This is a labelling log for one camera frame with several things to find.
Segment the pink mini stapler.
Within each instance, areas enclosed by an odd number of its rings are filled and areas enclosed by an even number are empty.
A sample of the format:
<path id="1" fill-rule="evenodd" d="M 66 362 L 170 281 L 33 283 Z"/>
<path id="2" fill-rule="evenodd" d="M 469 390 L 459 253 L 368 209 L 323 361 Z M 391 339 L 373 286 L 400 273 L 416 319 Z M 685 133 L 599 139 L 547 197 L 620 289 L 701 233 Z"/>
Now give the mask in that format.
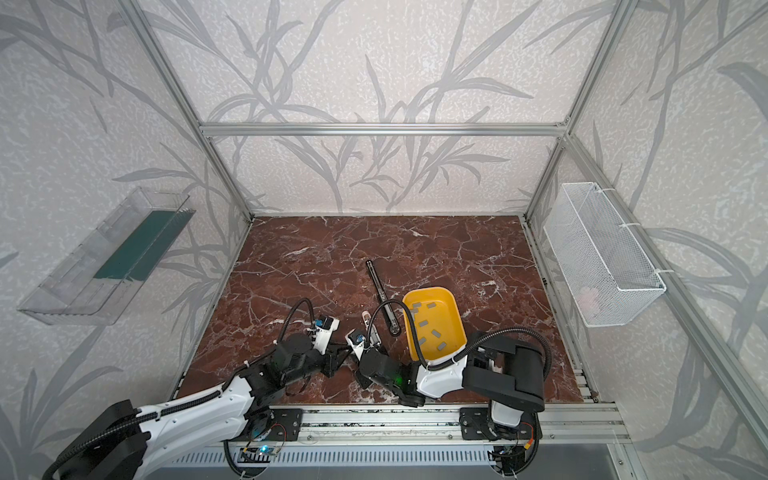
<path id="1" fill-rule="evenodd" d="M 369 342 L 372 346 L 379 346 L 381 344 L 381 338 L 378 334 L 377 328 L 373 325 L 372 316 L 369 311 L 362 312 L 362 319 L 365 325 L 365 329 L 370 329 Z"/>

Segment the black stapler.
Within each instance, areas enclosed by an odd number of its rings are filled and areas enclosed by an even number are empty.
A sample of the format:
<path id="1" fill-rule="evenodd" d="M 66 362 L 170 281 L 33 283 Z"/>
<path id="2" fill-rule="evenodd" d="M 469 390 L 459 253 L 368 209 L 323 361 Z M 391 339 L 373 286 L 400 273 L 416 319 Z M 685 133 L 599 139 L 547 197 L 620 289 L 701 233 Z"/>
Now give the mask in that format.
<path id="1" fill-rule="evenodd" d="M 380 303 L 385 302 L 388 299 L 388 296 L 384 290 L 384 286 L 378 276 L 378 273 L 375 269 L 373 261 L 367 260 L 365 262 L 365 265 L 368 270 L 368 274 L 373 282 L 379 302 Z M 401 326 L 392 307 L 390 305 L 385 305 L 383 307 L 383 311 L 385 316 L 385 322 L 390 335 L 393 337 L 398 337 L 401 334 Z"/>

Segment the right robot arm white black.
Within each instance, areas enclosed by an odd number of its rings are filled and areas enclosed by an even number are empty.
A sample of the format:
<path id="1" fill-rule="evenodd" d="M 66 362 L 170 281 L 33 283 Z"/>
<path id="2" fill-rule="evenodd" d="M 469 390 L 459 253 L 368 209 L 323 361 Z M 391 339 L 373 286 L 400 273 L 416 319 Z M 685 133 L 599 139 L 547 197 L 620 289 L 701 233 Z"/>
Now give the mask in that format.
<path id="1" fill-rule="evenodd" d="M 385 353 L 370 314 L 364 316 L 365 329 L 347 334 L 361 387 L 379 385 L 399 404 L 414 408 L 451 392 L 473 392 L 489 404 L 461 409 L 463 439 L 522 438 L 531 448 L 540 438 L 538 415 L 545 409 L 551 369 L 547 340 L 525 327 L 468 335 L 453 294 L 441 287 L 411 291 L 403 304 L 410 363 Z"/>

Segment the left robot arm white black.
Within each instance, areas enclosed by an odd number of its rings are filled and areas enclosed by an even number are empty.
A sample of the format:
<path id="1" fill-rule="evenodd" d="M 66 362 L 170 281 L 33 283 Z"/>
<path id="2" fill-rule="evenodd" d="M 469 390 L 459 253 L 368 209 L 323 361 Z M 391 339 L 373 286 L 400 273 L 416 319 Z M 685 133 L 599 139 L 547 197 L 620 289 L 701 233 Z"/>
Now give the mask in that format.
<path id="1" fill-rule="evenodd" d="M 140 479 L 214 442 L 259 436 L 272 404 L 289 385 L 340 368 L 348 346 L 331 337 L 339 321 L 311 317 L 303 333 L 280 333 L 275 345 L 223 383 L 173 401 L 136 407 L 117 402 L 99 415 L 47 468 L 46 479 Z"/>

